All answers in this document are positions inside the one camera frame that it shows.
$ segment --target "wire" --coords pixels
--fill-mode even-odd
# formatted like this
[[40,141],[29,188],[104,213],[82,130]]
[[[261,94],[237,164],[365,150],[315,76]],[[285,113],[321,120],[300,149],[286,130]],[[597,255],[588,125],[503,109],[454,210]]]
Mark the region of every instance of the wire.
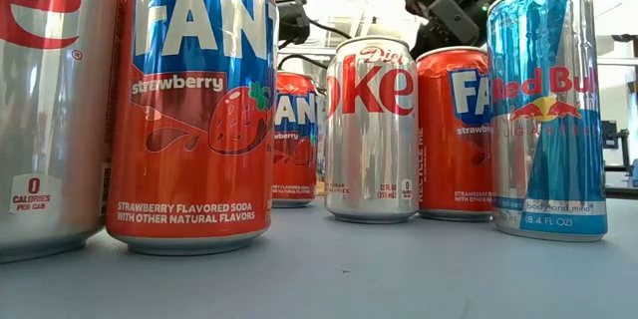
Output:
[[286,41],[283,42],[283,44],[279,45],[279,50],[285,48],[286,46],[290,45],[292,43],[292,39],[288,39]]
[[314,26],[316,26],[316,27],[318,27],[320,29],[324,29],[324,30],[330,31],[330,32],[333,32],[335,34],[339,34],[339,35],[345,37],[346,39],[350,39],[350,35],[346,34],[345,32],[343,32],[343,31],[341,31],[339,29],[335,29],[333,27],[320,24],[320,23],[318,23],[318,22],[316,22],[315,20],[312,20],[312,19],[308,19],[308,22],[310,22],[312,25],[314,25]]
[[312,65],[318,66],[318,67],[320,67],[320,68],[322,68],[324,70],[328,68],[326,65],[324,65],[324,64],[322,64],[322,63],[320,63],[318,61],[312,60],[311,58],[309,58],[307,56],[303,56],[301,54],[291,54],[291,55],[288,55],[288,56],[284,57],[283,59],[281,59],[281,62],[279,63],[279,66],[277,67],[277,70],[283,69],[283,63],[285,63],[289,59],[305,60],[305,61],[311,63]]

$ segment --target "aluminum can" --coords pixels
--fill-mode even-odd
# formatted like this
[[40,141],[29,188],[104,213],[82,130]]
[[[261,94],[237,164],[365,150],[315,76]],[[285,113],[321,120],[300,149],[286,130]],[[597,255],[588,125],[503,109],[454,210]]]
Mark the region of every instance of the aluminum can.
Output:
[[0,262],[104,223],[123,0],[0,0]]
[[305,75],[279,71],[272,205],[301,207],[317,185],[317,91]]
[[423,218],[491,219],[487,52],[434,50],[419,71],[419,176]]
[[128,0],[107,230],[129,249],[241,248],[270,225],[273,0]]
[[417,211],[417,66],[403,41],[343,42],[328,67],[326,208],[337,219],[396,223]]
[[599,240],[607,215],[592,0],[498,0],[487,38],[496,227]]

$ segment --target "table surface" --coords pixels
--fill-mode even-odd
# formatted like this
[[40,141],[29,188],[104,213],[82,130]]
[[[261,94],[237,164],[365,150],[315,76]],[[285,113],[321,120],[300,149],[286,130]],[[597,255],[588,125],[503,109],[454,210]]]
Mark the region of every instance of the table surface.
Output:
[[0,318],[638,318],[638,201],[609,200],[597,243],[515,237],[492,224],[338,222],[320,201],[279,209],[245,249],[83,250],[0,266]]

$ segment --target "strawberry illustration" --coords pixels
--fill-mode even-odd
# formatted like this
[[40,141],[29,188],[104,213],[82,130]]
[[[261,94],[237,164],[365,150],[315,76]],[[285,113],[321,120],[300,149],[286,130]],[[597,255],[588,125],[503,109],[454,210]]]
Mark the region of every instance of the strawberry illustration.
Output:
[[310,162],[310,152],[312,146],[309,138],[303,138],[297,144],[295,152],[292,154],[292,162],[297,165],[306,165]]
[[257,147],[272,128],[267,86],[252,82],[228,92],[212,115],[210,148],[222,155],[239,155]]

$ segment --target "fanta strawberry can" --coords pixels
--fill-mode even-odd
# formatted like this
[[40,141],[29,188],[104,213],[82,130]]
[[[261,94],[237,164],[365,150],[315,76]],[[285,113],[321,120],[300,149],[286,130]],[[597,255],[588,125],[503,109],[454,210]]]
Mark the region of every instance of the fanta strawberry can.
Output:
[[300,207],[315,198],[317,91],[306,75],[277,74],[272,205]]
[[491,219],[487,53],[434,50],[419,68],[419,176],[424,218]]
[[273,0],[128,0],[107,229],[129,249],[248,245],[270,223]]
[[328,67],[326,208],[363,223],[408,220],[418,205],[417,66],[401,40],[343,42]]

